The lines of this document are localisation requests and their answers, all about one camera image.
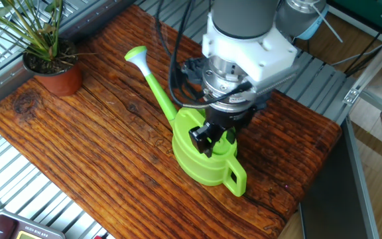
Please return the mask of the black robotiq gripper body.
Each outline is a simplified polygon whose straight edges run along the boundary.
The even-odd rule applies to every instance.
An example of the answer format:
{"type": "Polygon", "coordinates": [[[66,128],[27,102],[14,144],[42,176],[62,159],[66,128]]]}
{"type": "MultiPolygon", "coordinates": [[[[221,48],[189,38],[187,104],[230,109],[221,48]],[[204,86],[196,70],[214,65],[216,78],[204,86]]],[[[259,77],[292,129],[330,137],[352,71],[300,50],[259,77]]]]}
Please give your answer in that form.
{"type": "Polygon", "coordinates": [[[241,112],[223,112],[208,108],[206,109],[206,125],[209,130],[228,130],[231,128],[241,130],[250,124],[255,112],[255,106],[241,112]]]}

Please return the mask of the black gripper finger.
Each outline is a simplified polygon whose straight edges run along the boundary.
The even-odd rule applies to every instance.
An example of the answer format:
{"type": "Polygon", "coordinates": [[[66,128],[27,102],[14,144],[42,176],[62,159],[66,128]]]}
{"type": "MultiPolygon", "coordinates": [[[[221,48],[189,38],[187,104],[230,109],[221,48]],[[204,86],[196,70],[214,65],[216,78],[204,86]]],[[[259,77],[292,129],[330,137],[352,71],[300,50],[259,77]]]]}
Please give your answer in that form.
{"type": "Polygon", "coordinates": [[[190,129],[188,133],[198,152],[211,157],[215,144],[221,139],[225,131],[226,128],[218,124],[206,122],[201,127],[196,126],[190,129]]]}
{"type": "Polygon", "coordinates": [[[237,132],[234,127],[227,130],[226,139],[231,143],[234,144],[237,138],[237,132]]]}

